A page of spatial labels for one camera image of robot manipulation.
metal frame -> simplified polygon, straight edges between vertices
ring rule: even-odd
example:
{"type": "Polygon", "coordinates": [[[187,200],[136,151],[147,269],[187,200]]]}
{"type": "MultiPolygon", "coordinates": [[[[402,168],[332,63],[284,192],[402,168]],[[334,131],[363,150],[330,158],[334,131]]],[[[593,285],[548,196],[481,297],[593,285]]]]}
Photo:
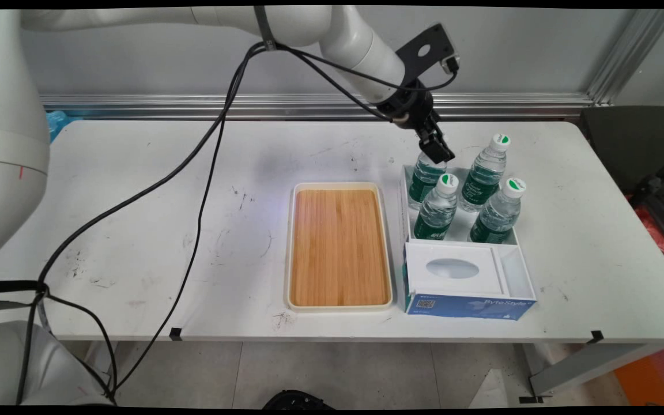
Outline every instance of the metal frame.
{"type": "Polygon", "coordinates": [[[537,373],[532,367],[535,359],[529,359],[535,350],[538,352],[538,349],[533,349],[532,353],[527,353],[530,369],[534,373],[529,381],[536,397],[553,396],[662,349],[664,344],[587,344],[563,360],[546,365],[537,373]]]}
{"type": "Polygon", "coordinates": [[[664,31],[664,9],[635,10],[588,86],[596,104],[611,104],[664,31]]]}
{"type": "MultiPolygon", "coordinates": [[[[586,92],[434,94],[443,120],[571,120],[610,104],[664,31],[664,10],[636,10],[586,92]]],[[[47,111],[91,120],[213,120],[224,95],[42,95],[47,111]]],[[[376,120],[342,95],[238,95],[231,120],[376,120]]]]}
{"type": "MultiPolygon", "coordinates": [[[[443,120],[577,118],[585,94],[434,94],[443,120]]],[[[42,95],[47,111],[93,120],[213,120],[224,95],[42,95]]],[[[238,95],[230,120],[377,120],[343,95],[238,95]]]]}

plastic bottle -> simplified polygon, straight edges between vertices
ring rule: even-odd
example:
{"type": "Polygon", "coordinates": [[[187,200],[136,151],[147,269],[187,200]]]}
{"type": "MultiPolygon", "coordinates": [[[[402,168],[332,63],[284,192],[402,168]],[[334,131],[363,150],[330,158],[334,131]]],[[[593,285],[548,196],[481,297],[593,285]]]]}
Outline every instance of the plastic bottle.
{"type": "Polygon", "coordinates": [[[445,173],[447,162],[435,164],[424,152],[419,154],[417,164],[414,166],[412,183],[409,186],[409,206],[418,209],[427,193],[437,183],[437,179],[445,173]]]}
{"type": "Polygon", "coordinates": [[[461,209],[466,212],[480,210],[499,188],[499,181],[506,169],[506,149],[511,139],[504,134],[496,134],[488,147],[475,158],[468,178],[463,184],[461,209]]]}
{"type": "Polygon", "coordinates": [[[437,186],[422,202],[414,225],[414,238],[439,241],[444,239],[456,209],[458,209],[458,177],[446,173],[440,176],[437,186]]]}
{"type": "Polygon", "coordinates": [[[514,227],[522,210],[522,194],[527,190],[523,180],[506,179],[501,191],[496,192],[478,213],[468,236],[470,242],[500,244],[514,227]]]}

gray floor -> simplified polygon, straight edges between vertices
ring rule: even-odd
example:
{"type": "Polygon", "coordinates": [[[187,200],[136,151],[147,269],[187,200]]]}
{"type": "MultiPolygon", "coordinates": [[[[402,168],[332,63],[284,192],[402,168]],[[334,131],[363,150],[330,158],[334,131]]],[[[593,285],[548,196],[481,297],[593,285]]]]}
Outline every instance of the gray floor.
{"type": "MultiPolygon", "coordinates": [[[[119,378],[145,345],[119,343],[119,378]]],[[[609,373],[545,404],[520,405],[519,397],[529,395],[528,369],[513,345],[365,342],[157,342],[116,401],[250,409],[298,389],[337,409],[466,408],[491,368],[503,373],[511,407],[627,404],[609,373]]]]}

white storage box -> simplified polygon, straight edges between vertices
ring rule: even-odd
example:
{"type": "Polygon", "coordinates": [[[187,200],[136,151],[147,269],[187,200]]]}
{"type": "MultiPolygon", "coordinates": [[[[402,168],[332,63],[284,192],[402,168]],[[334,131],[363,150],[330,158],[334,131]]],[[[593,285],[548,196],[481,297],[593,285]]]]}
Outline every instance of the white storage box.
{"type": "MultiPolygon", "coordinates": [[[[458,209],[443,241],[414,238],[419,212],[409,207],[413,171],[403,166],[400,182],[406,312],[519,320],[537,297],[516,229],[501,244],[467,242],[478,213],[458,209]]],[[[447,172],[459,179],[459,197],[469,169],[447,172]]]]}

bottle cap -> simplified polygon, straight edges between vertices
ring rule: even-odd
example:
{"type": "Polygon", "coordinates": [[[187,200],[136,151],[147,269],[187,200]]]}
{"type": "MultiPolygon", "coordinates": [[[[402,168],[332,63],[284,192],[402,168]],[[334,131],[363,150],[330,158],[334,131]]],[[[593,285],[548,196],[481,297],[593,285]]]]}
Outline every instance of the bottle cap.
{"type": "Polygon", "coordinates": [[[437,190],[443,194],[453,194],[458,189],[458,177],[445,173],[437,179],[437,190]]]}
{"type": "Polygon", "coordinates": [[[509,148],[509,144],[511,144],[511,137],[507,137],[504,134],[495,134],[488,147],[499,152],[505,152],[509,148]]]}
{"type": "Polygon", "coordinates": [[[501,186],[501,191],[504,192],[507,197],[511,197],[512,199],[519,199],[526,190],[527,184],[524,183],[524,180],[517,179],[516,177],[509,177],[506,179],[503,186],[501,186]]]}

